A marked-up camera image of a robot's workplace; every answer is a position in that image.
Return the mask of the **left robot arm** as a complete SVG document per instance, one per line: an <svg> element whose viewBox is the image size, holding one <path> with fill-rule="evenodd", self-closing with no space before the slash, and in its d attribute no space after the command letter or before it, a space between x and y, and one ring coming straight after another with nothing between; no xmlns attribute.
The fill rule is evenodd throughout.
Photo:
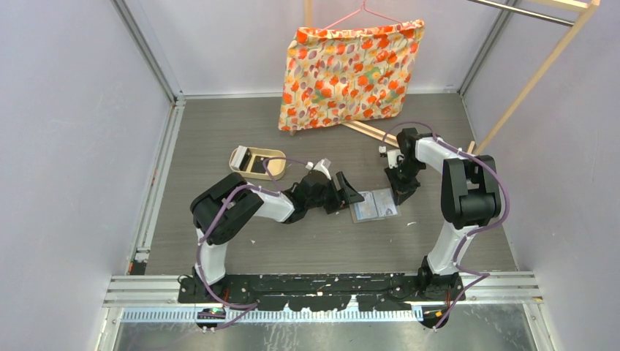
<svg viewBox="0 0 620 351"><path fill-rule="evenodd" d="M224 293L225 258L231 241L254 217L283 224L302 220L313 208L333 214L364 197L342 172L336 179L318 170L309 171L289 189L274 192L249 183L239 173L231 173L196 197L191 205L197 234L194 270L200 278L196 293L206 302L217 302Z"/></svg>

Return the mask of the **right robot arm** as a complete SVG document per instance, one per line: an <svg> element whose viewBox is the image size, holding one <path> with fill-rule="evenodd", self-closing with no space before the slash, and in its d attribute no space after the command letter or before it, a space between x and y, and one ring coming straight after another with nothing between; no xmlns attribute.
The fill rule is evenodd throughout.
<svg viewBox="0 0 620 351"><path fill-rule="evenodd" d="M417 179L420 171L431 167L442 177L440 209L445 222L416 277L417 291L432 301L446 290L459 289L463 253L470 239L500 215L501 187L491 156L473 156L434 133L421 134L415 128L401 130L396 140L393 150L384 143L379 147L380 156L387 158L385 173L396 205L421 186Z"/></svg>

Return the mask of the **white printed ID card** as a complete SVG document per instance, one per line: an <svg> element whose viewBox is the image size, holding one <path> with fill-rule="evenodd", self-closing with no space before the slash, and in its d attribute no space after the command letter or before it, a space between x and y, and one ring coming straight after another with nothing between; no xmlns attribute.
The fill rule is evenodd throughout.
<svg viewBox="0 0 620 351"><path fill-rule="evenodd" d="M374 190L373 196L379 218L398 216L398 206L390 189Z"/></svg>

